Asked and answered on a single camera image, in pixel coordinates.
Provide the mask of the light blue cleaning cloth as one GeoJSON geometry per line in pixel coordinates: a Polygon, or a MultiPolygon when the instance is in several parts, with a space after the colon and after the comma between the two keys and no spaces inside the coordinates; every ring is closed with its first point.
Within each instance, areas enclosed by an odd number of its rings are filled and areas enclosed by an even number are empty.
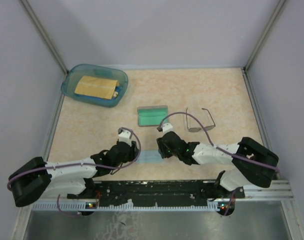
{"type": "Polygon", "coordinates": [[[143,150],[136,162],[140,164],[158,164],[162,161],[163,159],[157,150],[143,150]]]}

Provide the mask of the metal frame sunglasses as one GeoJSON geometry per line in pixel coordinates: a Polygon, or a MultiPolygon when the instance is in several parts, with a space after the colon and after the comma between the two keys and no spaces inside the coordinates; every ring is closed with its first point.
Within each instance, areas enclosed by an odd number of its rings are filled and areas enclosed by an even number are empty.
{"type": "MultiPolygon", "coordinates": [[[[207,131],[210,131],[216,127],[210,111],[206,108],[187,107],[185,112],[196,117],[207,131]]],[[[199,123],[190,116],[185,115],[185,123],[186,128],[190,133],[202,131],[202,127],[199,125],[199,123]]]]}

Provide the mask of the grey glasses case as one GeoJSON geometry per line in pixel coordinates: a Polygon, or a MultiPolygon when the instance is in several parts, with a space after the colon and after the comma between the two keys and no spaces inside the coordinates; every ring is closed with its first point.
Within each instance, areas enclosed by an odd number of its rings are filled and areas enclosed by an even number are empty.
{"type": "Polygon", "coordinates": [[[168,115],[168,106],[139,106],[137,107],[137,114],[139,127],[158,126],[161,121],[168,115]]]}

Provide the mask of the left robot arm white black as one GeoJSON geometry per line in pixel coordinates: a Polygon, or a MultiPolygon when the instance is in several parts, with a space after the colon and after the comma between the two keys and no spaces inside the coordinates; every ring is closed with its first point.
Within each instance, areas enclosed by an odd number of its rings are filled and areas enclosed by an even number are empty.
{"type": "Polygon", "coordinates": [[[9,177],[8,189],[17,207],[26,207],[40,198],[55,196],[92,197],[96,192],[93,179],[106,176],[135,162],[141,152],[132,141],[118,141],[109,150],[69,163],[45,162],[35,157],[9,177]]]}

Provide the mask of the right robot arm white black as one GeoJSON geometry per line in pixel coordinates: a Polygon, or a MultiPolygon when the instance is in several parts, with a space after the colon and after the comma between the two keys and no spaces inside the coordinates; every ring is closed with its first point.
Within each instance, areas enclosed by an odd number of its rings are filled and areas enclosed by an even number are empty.
{"type": "Polygon", "coordinates": [[[247,185],[268,188],[279,171],[278,156],[249,137],[243,137],[239,143],[209,145],[186,142],[169,131],[156,141],[163,159],[177,157],[189,166],[219,164],[232,167],[218,174],[212,186],[213,199],[226,198],[237,188],[247,185]]]}

